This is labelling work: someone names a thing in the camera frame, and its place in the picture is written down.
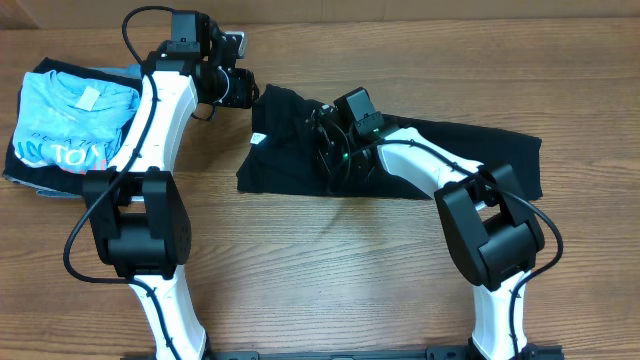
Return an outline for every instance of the beige wall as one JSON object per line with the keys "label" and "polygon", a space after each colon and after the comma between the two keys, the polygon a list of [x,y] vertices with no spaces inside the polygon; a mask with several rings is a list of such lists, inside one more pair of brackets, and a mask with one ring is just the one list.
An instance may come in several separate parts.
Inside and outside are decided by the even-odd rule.
{"label": "beige wall", "polygon": [[[220,23],[640,15],[640,0],[0,0],[0,4],[9,4],[20,15],[17,21],[0,18],[0,24],[4,19],[12,27],[48,29],[118,27],[127,12],[142,5],[195,9]],[[167,19],[162,13],[142,14],[131,25],[160,25]]]}

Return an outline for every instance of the black bracket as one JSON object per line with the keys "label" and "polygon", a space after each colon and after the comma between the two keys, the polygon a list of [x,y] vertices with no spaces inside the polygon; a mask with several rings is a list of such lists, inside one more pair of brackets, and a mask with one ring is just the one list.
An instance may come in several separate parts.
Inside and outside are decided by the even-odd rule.
{"label": "black bracket", "polygon": [[380,111],[376,111],[369,93],[359,87],[337,98],[333,104],[338,109],[339,122],[345,129],[353,127],[359,137],[366,137],[385,124]]}
{"label": "black bracket", "polygon": [[260,355],[255,351],[236,351],[212,353],[205,360],[260,360]]}
{"label": "black bracket", "polygon": [[[425,350],[426,360],[488,360],[476,349],[473,341],[469,345],[429,346]],[[564,360],[562,346],[536,346],[527,344],[520,352],[521,360]]]}
{"label": "black bracket", "polygon": [[[482,166],[477,176],[524,198],[510,165]],[[494,291],[533,268],[544,235],[530,209],[487,189],[476,177],[447,184],[434,197],[451,258],[471,284]],[[500,213],[483,222],[475,208],[482,201],[499,205]]]}
{"label": "black bracket", "polygon": [[[89,171],[82,184],[87,208],[117,176],[114,168]],[[146,213],[120,213],[133,196],[142,196]],[[150,168],[127,173],[89,217],[100,260],[113,265],[120,277],[162,275],[171,279],[177,265],[187,262],[191,224],[169,171]]]}
{"label": "black bracket", "polygon": [[259,96],[254,75],[236,68],[236,60],[244,56],[244,35],[224,33],[213,19],[197,11],[175,11],[171,19],[171,40],[149,53],[146,70],[191,75],[199,103],[251,108]]}

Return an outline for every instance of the black t-shirt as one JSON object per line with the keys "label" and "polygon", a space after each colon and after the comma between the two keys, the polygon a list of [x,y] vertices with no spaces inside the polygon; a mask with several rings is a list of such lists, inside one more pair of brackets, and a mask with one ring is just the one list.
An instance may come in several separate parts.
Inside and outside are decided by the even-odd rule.
{"label": "black t-shirt", "polygon": [[[292,90],[267,85],[252,110],[253,132],[267,137],[252,145],[238,170],[238,191],[336,195],[327,192],[327,179],[316,166],[318,149],[304,129],[304,121],[322,105],[305,100]],[[395,118],[401,127],[416,128],[425,139],[460,157],[484,164],[511,164],[527,200],[542,196],[539,138],[481,126],[384,116]],[[409,182],[382,170],[372,172],[365,183],[346,186],[337,195],[428,199]]]}
{"label": "black t-shirt", "polygon": [[[64,72],[83,79],[97,79],[110,81],[120,85],[128,86],[138,90],[142,94],[142,80],[132,79],[128,77],[106,74],[102,71],[83,68],[81,66],[67,64],[61,61],[45,58],[33,69],[34,73],[44,74],[48,71],[56,70]],[[20,92],[18,92],[18,113],[20,112]],[[131,121],[122,128],[122,138],[127,137]],[[82,178],[81,174],[73,174],[60,169],[56,165],[44,166],[40,168],[32,168],[25,165],[18,159],[14,153],[13,141],[9,141],[7,155],[5,158],[5,169],[2,176],[9,179],[20,180],[25,183],[33,184],[42,188],[61,191],[69,194],[82,194]]]}

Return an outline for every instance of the wood grain surface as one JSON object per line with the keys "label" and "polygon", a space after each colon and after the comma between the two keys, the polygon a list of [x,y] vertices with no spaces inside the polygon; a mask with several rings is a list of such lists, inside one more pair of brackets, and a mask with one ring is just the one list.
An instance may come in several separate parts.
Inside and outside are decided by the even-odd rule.
{"label": "wood grain surface", "polygon": [[[40,29],[117,28],[129,11],[144,5],[198,10],[219,23],[242,24],[640,15],[640,0],[56,0],[55,6],[51,0],[0,0],[3,2],[14,3]],[[147,12],[137,15],[131,26],[164,26],[169,17]]]}
{"label": "wood grain surface", "polygon": [[[542,138],[544,197],[565,256],[527,288],[525,328],[569,359],[640,351],[640,20],[433,21],[242,26],[260,88],[330,102],[366,87],[386,113]],[[168,27],[131,31],[139,53]],[[24,73],[43,57],[83,66],[133,61],[119,30],[0,32],[0,148]],[[200,109],[203,114],[208,109]],[[250,112],[192,122],[176,181],[191,217],[187,276],[216,350],[419,349],[462,344],[470,285],[453,265],[435,204],[240,194]],[[62,248],[80,201],[0,181],[0,359],[117,359],[153,352],[124,286],[67,275]],[[539,263],[551,258],[550,232]],[[72,256],[100,263],[90,230]]]}

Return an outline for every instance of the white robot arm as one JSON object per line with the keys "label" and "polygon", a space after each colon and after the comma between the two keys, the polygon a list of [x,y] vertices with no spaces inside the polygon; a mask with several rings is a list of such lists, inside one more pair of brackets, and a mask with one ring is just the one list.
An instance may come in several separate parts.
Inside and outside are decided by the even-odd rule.
{"label": "white robot arm", "polygon": [[[415,128],[398,127],[375,110],[363,88],[338,98],[334,105],[314,112],[310,121],[320,142],[320,168],[331,179],[349,177],[352,164],[343,166],[345,159],[362,169],[361,176],[368,177],[369,168],[378,167],[435,199],[452,259],[474,285],[476,322],[470,345],[477,356],[472,358],[513,358],[512,333],[520,354],[527,346],[522,324],[525,287],[519,288],[515,298],[513,332],[509,324],[511,294],[530,273],[544,238],[533,213],[486,187],[492,183],[523,197],[511,167],[484,167],[433,144]],[[332,134],[333,128],[340,134]],[[336,139],[340,138],[347,138],[349,146],[338,148]],[[359,150],[345,156],[343,152],[349,149]],[[352,177],[358,181],[358,174]],[[500,214],[483,222],[478,212],[497,204]]]}
{"label": "white robot arm", "polygon": [[[152,76],[160,101],[156,105],[155,116],[140,155],[130,171],[145,172],[155,166],[173,173],[182,134],[198,105],[198,93],[190,75],[181,75],[178,71],[155,71]],[[151,86],[145,76],[142,80],[140,107],[120,151],[111,159],[108,167],[116,167],[117,171],[122,171],[131,158],[149,118],[151,97]]]}
{"label": "white robot arm", "polygon": [[[463,159],[427,141],[415,128],[398,129],[384,137],[385,140],[409,140],[437,151],[464,169],[476,173],[482,163]],[[435,193],[451,182],[467,178],[466,174],[452,170],[442,160],[424,150],[410,145],[389,144],[377,147],[380,166],[389,174],[399,176],[422,190],[432,199]],[[476,204],[476,210],[484,208],[484,202]],[[526,274],[518,272],[504,280],[497,290],[490,291],[484,285],[473,287],[475,327],[471,336],[477,350],[486,358],[508,360],[513,358],[511,332],[509,331],[509,300],[520,279]],[[527,344],[523,330],[524,291],[521,287],[515,307],[516,337],[518,348]]]}
{"label": "white robot arm", "polygon": [[[172,11],[171,41],[152,51],[143,66],[152,74],[157,99],[144,76],[140,107],[120,151],[108,170],[90,171],[83,182],[87,207],[97,203],[89,219],[100,259],[129,279],[151,326],[158,360],[209,359],[207,334],[195,315],[184,272],[191,226],[172,173],[198,103],[210,104],[214,111],[216,106],[248,109],[257,99],[253,74],[235,67],[246,44],[243,32],[222,32],[207,15]],[[140,152],[117,191],[111,192],[111,201],[97,202],[140,141]],[[121,214],[118,206],[131,201],[144,201],[146,213]],[[135,283],[153,289],[153,296]]]}

